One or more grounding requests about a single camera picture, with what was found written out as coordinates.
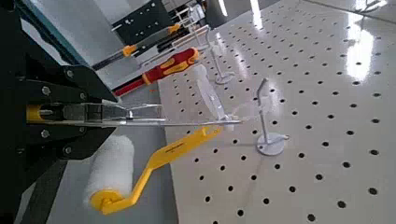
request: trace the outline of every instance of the paint roller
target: paint roller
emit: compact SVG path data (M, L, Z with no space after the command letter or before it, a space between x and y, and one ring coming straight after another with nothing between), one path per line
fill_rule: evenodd
M133 206L154 170L214 138L220 131L220 127L203 127L154 152L132 193L134 146L125 136L110 136L94 155L84 203L104 215Z

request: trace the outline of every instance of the white pegboard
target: white pegboard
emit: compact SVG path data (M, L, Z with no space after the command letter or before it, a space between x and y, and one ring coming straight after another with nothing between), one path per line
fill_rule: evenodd
M264 77L270 132L290 136L264 157L253 119L172 163L180 223L394 223L396 26L331 8L280 1L212 32L226 112L254 101ZM160 81L169 119L211 119L187 72ZM168 143L192 128L166 128Z

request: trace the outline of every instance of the metal stand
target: metal stand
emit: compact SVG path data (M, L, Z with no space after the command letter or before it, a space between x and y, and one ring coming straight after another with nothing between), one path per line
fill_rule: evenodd
M257 90L257 100L259 102L260 108L260 119L262 121L262 135L257 140L257 150L263 155L266 156L275 156L280 154L285 147L285 140L288 140L289 137L280 133L267 133L265 129L265 120L264 120L264 111L262 110L262 89L264 85L268 82L268 79L265 78L260 84L259 89Z
M209 32L206 33L206 42L210 46ZM212 56L213 61L215 62L216 70L218 71L218 74L219 74L219 76L216 77L216 80L215 80L216 83L220 84L220 85L224 85L224 84L228 83L229 81L231 81L233 79L233 77L235 76L235 73L234 72L225 72L225 73L221 72L218 59L216 58L216 55L215 55L215 52L214 52L212 46L210 46L210 55Z

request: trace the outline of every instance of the clear plastic base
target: clear plastic base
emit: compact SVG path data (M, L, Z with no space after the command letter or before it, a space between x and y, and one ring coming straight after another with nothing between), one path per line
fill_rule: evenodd
M283 152L285 141L289 137L280 133L268 133L268 144L264 143L264 135L262 134L257 140L257 150L266 156L276 156Z

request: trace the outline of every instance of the bolt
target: bolt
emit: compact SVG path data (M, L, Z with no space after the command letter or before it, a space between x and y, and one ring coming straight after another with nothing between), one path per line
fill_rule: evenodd
M66 74L67 74L68 77L73 77L74 76L73 71L71 71L71 70L67 70Z
M49 131L47 131L47 130L43 130L42 132L41 132L41 137L43 137L43 138L48 138L50 136L50 132Z
M20 148L17 149L17 153L18 154L22 154L24 152L24 150L25 149L23 147L20 147Z
M70 154L70 152L72 152L72 148L71 147L65 147L64 148L64 153Z
M41 89L41 91L43 92L44 95L49 96L50 95L50 88L48 87L43 87L43 89Z

